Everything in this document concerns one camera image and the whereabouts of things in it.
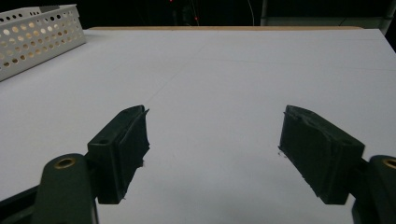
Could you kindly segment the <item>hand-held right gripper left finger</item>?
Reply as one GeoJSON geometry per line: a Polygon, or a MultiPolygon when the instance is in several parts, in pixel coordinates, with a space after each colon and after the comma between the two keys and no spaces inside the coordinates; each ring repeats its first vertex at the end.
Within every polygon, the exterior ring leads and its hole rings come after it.
{"type": "Polygon", "coordinates": [[[149,151],[147,113],[143,105],[122,110],[88,143],[99,203],[119,204],[143,166],[149,151]]]}

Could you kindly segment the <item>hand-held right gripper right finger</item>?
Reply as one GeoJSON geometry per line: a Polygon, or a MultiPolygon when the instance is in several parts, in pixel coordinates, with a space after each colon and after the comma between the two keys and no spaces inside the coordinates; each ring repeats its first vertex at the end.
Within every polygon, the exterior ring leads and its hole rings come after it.
{"type": "Polygon", "coordinates": [[[326,204],[344,204],[364,144],[313,111],[288,105],[279,149],[326,204]]]}

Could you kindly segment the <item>white perforated plastic basket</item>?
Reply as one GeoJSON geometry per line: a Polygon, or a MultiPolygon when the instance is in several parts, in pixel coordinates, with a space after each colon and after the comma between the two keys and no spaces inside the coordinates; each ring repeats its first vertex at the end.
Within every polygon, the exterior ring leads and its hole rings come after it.
{"type": "Polygon", "coordinates": [[[76,4],[0,13],[0,82],[86,43],[76,4]]]}

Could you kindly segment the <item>pale yellow garment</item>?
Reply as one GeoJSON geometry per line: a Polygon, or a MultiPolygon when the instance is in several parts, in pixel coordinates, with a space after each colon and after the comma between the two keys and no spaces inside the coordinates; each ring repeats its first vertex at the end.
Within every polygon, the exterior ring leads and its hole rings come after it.
{"type": "Polygon", "coordinates": [[[44,62],[85,42],[76,20],[12,23],[0,28],[0,70],[44,62]]]}

